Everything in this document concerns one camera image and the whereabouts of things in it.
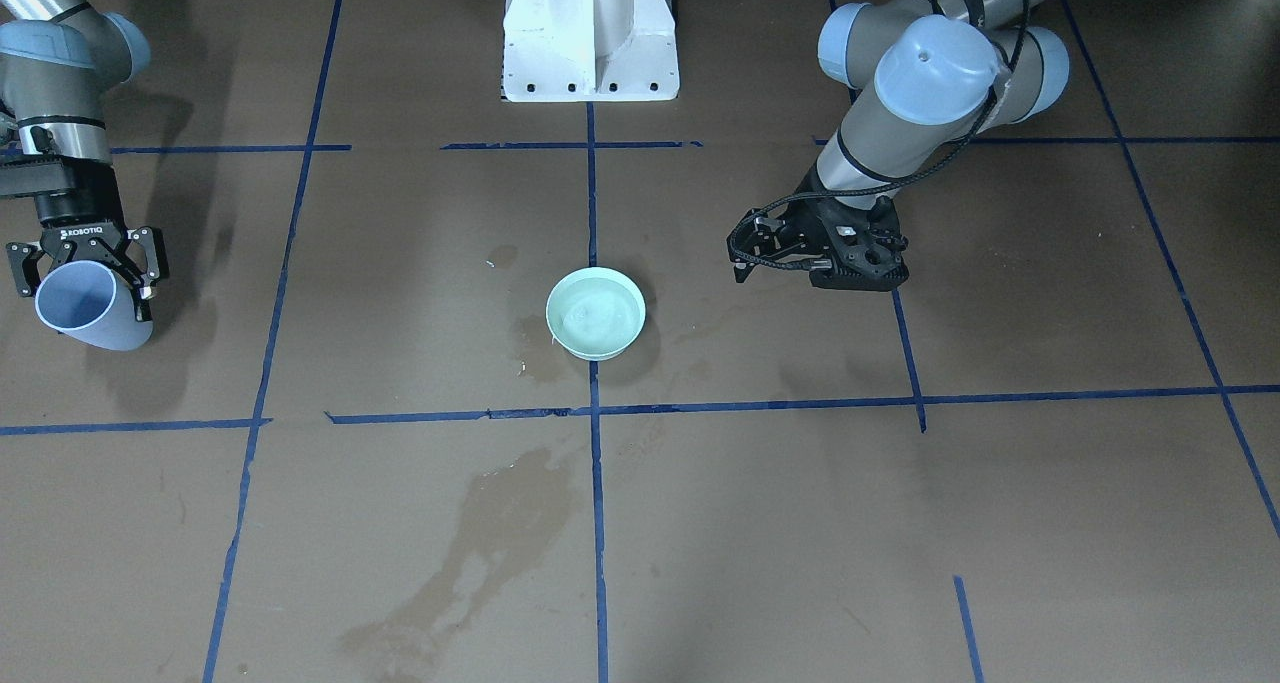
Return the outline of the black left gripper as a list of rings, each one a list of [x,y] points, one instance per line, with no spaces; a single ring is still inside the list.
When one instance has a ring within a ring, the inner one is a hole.
[[[787,200],[782,214],[771,208],[751,208],[727,237],[735,281],[742,283],[755,269],[800,270],[808,272],[819,262],[822,244],[813,203],[820,197]]]

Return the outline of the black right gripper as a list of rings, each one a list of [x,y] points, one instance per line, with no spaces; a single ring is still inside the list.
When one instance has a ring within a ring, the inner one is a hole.
[[[163,232],[154,226],[131,229],[113,168],[87,159],[67,159],[78,188],[68,194],[29,197],[41,226],[40,240],[9,242],[6,258],[20,297],[33,297],[40,287],[38,260],[49,256],[51,269],[68,262],[99,262],[128,274],[134,318],[150,324],[150,301],[166,278]]]

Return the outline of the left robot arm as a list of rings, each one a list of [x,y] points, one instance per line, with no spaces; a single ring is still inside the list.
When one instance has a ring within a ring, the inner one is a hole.
[[[892,292],[909,278],[893,200],[975,136],[1043,113],[1070,75],[1062,40],[1033,26],[1044,0],[851,3],[817,58],[855,98],[794,194],[751,208],[726,249],[736,281],[800,270],[813,287]]]

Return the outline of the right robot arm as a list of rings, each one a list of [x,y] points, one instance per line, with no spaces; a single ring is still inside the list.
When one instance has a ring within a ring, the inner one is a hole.
[[[51,269],[104,263],[151,322],[150,299],[168,278],[163,233],[131,228],[113,168],[102,96],[148,65],[141,29],[87,0],[3,0],[4,200],[31,200],[38,240],[5,246],[15,292],[37,294],[41,258]]]

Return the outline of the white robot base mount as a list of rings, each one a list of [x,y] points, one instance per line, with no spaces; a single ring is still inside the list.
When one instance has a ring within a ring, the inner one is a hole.
[[[676,20],[675,0],[506,0],[503,98],[677,98]]]

